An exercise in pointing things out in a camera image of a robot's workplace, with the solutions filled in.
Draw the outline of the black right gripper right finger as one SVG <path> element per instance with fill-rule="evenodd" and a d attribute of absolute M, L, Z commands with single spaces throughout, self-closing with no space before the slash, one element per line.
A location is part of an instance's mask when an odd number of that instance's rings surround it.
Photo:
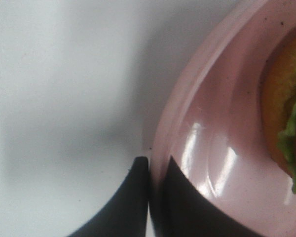
<path fill-rule="evenodd" d="M 159 198 L 150 204 L 157 237 L 255 237 L 228 217 L 188 181 L 173 158 L 169 160 Z"/>

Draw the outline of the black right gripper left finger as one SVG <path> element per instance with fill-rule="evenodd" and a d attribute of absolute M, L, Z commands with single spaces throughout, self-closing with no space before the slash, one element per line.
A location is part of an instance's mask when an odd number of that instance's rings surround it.
<path fill-rule="evenodd" d="M 137 157 L 121 186 L 71 237 L 144 237 L 148 215 L 148 158 Z"/>

